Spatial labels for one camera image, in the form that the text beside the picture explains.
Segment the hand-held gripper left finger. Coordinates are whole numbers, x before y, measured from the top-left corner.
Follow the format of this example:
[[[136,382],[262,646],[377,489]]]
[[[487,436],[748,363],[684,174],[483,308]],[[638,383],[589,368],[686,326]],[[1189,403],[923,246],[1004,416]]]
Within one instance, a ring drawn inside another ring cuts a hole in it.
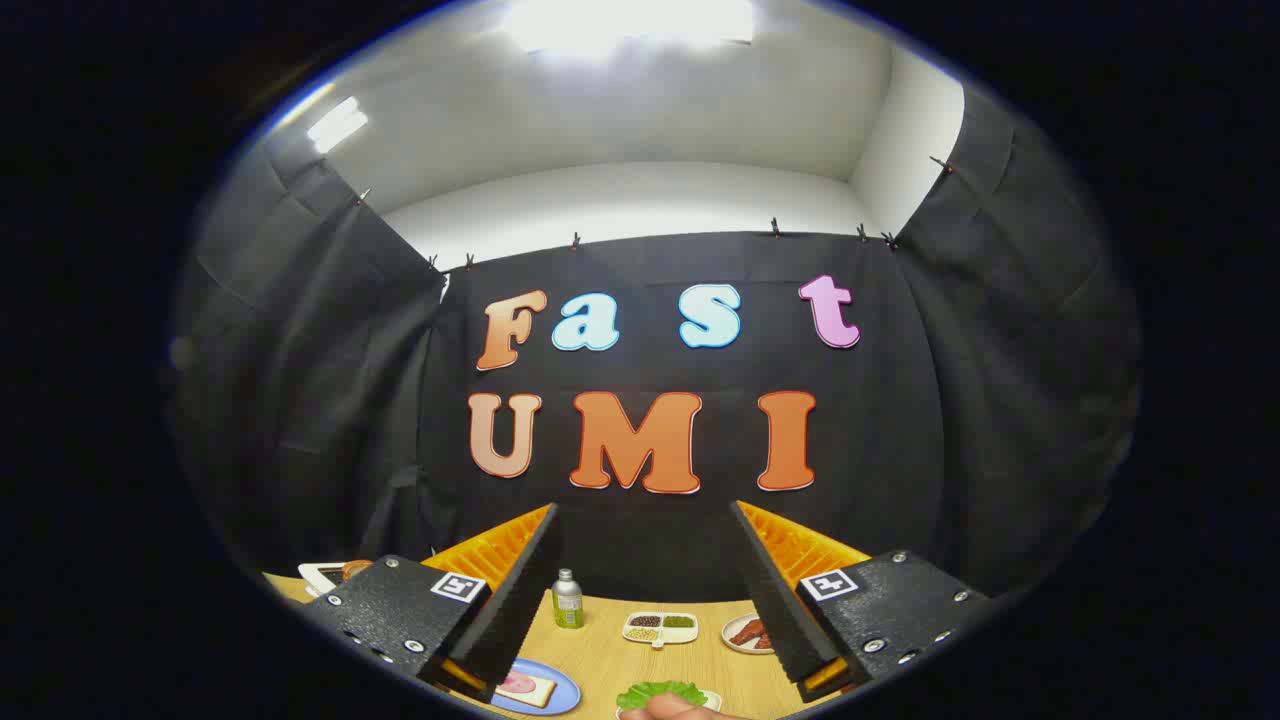
[[[307,623],[420,685],[490,700],[559,568],[548,503],[430,559],[387,555],[301,605]]]

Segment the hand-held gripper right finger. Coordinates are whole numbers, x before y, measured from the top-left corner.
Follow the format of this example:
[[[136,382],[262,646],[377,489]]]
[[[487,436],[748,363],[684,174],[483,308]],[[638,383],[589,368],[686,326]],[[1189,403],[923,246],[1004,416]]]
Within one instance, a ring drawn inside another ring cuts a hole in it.
[[[801,701],[923,664],[991,614],[989,596],[906,550],[868,555],[744,501],[748,596]]]

